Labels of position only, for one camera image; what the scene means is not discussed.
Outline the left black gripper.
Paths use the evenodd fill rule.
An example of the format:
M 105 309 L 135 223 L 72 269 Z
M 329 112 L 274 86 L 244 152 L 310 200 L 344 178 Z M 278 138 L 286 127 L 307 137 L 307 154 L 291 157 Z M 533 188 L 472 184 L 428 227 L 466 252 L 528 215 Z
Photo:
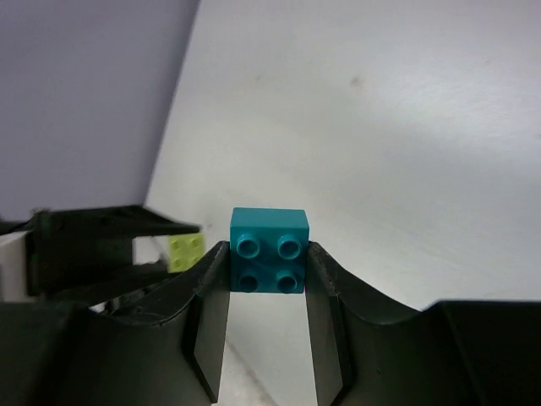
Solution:
M 161 262 L 133 264 L 133 238 L 198 233 L 143 206 L 37 211 L 26 242 L 26 292 L 102 303 L 175 277 Z

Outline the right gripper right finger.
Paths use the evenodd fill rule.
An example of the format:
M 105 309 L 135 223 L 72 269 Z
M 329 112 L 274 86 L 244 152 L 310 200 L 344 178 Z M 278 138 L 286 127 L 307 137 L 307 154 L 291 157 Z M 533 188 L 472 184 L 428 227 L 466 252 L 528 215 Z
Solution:
M 443 300 L 415 310 L 311 243 L 306 305 L 320 405 L 537 405 L 540 305 Z

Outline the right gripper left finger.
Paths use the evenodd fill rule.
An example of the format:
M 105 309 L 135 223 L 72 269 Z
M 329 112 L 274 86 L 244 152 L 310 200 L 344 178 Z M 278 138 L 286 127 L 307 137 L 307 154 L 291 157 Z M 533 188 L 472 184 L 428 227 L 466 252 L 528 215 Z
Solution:
M 3 304 L 4 405 L 211 405 L 218 399 L 230 250 L 110 315 L 69 302 Z

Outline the yellow-green square lego brick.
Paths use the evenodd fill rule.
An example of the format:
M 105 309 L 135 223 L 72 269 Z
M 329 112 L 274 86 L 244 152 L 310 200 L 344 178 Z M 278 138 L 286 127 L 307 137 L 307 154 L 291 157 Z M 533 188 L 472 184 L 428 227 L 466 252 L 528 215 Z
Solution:
M 202 232 L 171 235 L 168 237 L 170 273 L 185 272 L 196 264 L 206 252 Z

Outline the teal square lego brick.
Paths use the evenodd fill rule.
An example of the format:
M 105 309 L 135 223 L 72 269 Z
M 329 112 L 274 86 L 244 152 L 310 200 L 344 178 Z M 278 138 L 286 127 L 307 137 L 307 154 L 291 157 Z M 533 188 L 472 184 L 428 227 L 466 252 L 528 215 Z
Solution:
M 301 294 L 308 246 L 304 210 L 235 207 L 230 221 L 231 290 Z

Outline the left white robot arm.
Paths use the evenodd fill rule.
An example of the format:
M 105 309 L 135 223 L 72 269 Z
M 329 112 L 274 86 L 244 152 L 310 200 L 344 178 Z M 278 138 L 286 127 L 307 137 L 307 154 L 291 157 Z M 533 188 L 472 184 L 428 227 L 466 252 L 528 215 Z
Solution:
M 1 221 L 1 300 L 67 294 L 108 301 L 138 283 L 187 271 L 205 253 L 199 225 L 143 206 L 40 209 L 26 221 Z

